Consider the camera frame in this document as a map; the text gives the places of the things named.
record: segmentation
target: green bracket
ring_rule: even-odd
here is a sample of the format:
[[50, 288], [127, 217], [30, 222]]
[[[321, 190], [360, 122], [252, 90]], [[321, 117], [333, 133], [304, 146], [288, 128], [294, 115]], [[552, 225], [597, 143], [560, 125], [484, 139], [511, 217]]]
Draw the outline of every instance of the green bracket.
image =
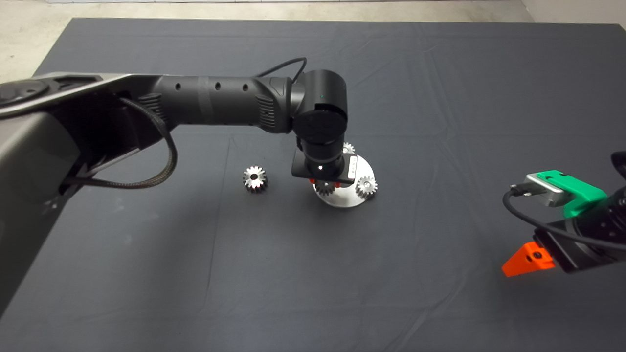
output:
[[589, 209], [593, 204], [607, 198], [607, 194], [603, 190], [575, 177], [565, 175], [558, 170], [538, 172], [537, 177], [574, 196], [563, 207], [563, 216], [566, 218], [575, 217]]

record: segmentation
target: round metal base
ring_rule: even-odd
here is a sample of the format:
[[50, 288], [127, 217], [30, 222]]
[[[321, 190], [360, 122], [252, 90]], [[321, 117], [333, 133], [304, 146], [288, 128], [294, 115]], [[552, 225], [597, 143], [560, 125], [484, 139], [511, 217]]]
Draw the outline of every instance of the round metal base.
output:
[[351, 208], [355, 207], [359, 204], [362, 204], [366, 201], [359, 197], [356, 193], [356, 181], [358, 181], [361, 177], [370, 176], [374, 178], [374, 171], [372, 167], [369, 166], [367, 161], [363, 159], [360, 155], [358, 155], [357, 163], [356, 163], [356, 178], [355, 182], [350, 185], [350, 187], [340, 187], [335, 189], [335, 192], [329, 195], [321, 195], [315, 190], [315, 185], [313, 185], [313, 191], [317, 194], [317, 196], [324, 201], [324, 203], [337, 208]]

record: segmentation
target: robotic arm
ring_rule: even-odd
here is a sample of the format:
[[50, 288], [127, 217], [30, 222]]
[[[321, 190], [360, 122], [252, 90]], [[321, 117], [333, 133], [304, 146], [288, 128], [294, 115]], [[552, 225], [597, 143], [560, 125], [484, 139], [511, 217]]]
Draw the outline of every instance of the robotic arm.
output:
[[[292, 175], [350, 185], [346, 84], [327, 70], [294, 79], [51, 74], [0, 85], [0, 315], [67, 200], [82, 185], [142, 189], [172, 173], [176, 126], [245, 125], [297, 136]], [[165, 169], [143, 182], [97, 172], [164, 138]]]
[[[611, 155], [626, 179], [626, 152]], [[549, 207], [563, 207], [563, 220], [544, 224], [521, 213], [512, 197], [533, 197]], [[507, 276], [551, 269], [558, 264], [573, 273], [626, 261], [626, 187], [613, 195], [557, 170], [531, 173], [503, 197], [507, 210], [536, 227], [526, 243], [502, 267]]]

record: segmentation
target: gray table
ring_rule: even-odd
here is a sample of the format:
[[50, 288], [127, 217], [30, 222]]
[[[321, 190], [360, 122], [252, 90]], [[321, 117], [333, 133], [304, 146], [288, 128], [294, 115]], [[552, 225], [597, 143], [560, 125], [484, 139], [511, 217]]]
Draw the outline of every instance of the gray table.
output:
[[[165, 184], [70, 201], [0, 349], [624, 349], [623, 265], [500, 271], [532, 232], [501, 206], [509, 184], [558, 168], [623, 185], [608, 159], [626, 148], [619, 26], [74, 19], [38, 73], [251, 75], [302, 55], [346, 79], [347, 140], [374, 167], [375, 200], [323, 204], [290, 176], [293, 135], [177, 128]], [[159, 144], [101, 176], [142, 179], [166, 154]], [[264, 195], [240, 181], [257, 164]]]

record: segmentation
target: gear teeth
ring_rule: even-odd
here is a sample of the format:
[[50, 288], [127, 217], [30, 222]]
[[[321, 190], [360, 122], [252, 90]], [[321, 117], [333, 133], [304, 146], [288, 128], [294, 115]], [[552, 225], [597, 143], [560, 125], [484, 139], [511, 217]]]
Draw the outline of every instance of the gear teeth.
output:
[[365, 176], [361, 177], [356, 183], [356, 193], [363, 199], [368, 199], [374, 196], [378, 190], [378, 184], [373, 177]]
[[267, 174], [262, 167], [251, 166], [244, 171], [244, 186], [251, 193], [262, 192], [268, 184]]
[[321, 195], [330, 195], [335, 192], [335, 185], [330, 182], [316, 181], [315, 190]]
[[344, 153], [352, 153], [352, 154], [356, 154], [356, 150], [354, 149], [354, 146], [351, 145], [348, 142], [344, 142]]

